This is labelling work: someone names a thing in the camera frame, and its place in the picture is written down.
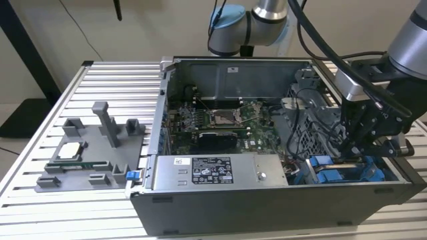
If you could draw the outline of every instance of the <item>slotted metal table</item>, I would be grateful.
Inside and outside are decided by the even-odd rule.
[[[331,63],[326,63],[332,72]],[[83,66],[50,115],[0,182],[2,239],[156,239],[126,198],[124,189],[36,193],[34,187],[64,135],[68,117],[100,124],[91,111],[95,101],[108,101],[108,113],[119,124],[132,117],[147,126],[140,166],[151,138],[160,87],[159,62],[95,62]],[[414,123],[407,137],[415,147],[409,162],[427,180],[427,127]],[[427,239],[427,191],[406,204],[382,208],[358,227],[182,237],[190,240],[398,240]]]

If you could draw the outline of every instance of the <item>beige wall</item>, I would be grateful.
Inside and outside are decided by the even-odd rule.
[[[256,1],[228,0],[228,3],[251,9]],[[214,0],[120,0],[123,21],[118,21],[112,0],[63,2],[106,61],[156,61],[162,56],[208,54]],[[99,58],[58,0],[11,0],[11,3],[52,76],[64,88],[82,62]],[[386,50],[417,3],[418,0],[308,0],[306,12],[336,52],[349,54]],[[319,53],[307,36],[306,39]],[[294,34],[287,56],[306,56],[299,45]],[[276,54],[278,46],[255,48],[256,56]],[[38,94],[32,85],[24,91]]]
[[[304,12],[339,55],[386,51],[419,0],[308,0]],[[294,31],[287,56],[307,57]],[[306,32],[308,48],[322,55]]]
[[[247,9],[258,0],[230,0]],[[162,56],[207,56],[214,0],[63,0],[106,61],[158,61]],[[64,86],[84,60],[99,60],[58,0],[12,0],[19,18],[54,77]],[[259,47],[275,56],[278,47]]]

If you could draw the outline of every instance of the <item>floor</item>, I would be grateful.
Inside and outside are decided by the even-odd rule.
[[[19,107],[19,105],[20,104],[0,104],[0,125],[6,122],[10,115],[14,113],[15,109]],[[28,141],[30,141],[30,138],[11,139],[11,138],[0,137],[0,147],[16,153],[22,153]],[[18,158],[16,154],[10,153],[0,149],[0,181],[6,176],[16,158]]]

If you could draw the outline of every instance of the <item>power supply label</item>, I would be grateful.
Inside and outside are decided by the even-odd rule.
[[[194,184],[232,184],[234,170],[230,157],[192,158]]]

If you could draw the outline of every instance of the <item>motherboard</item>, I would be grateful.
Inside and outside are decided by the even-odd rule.
[[[262,100],[179,103],[168,111],[171,153],[278,154],[284,159],[271,108]]]

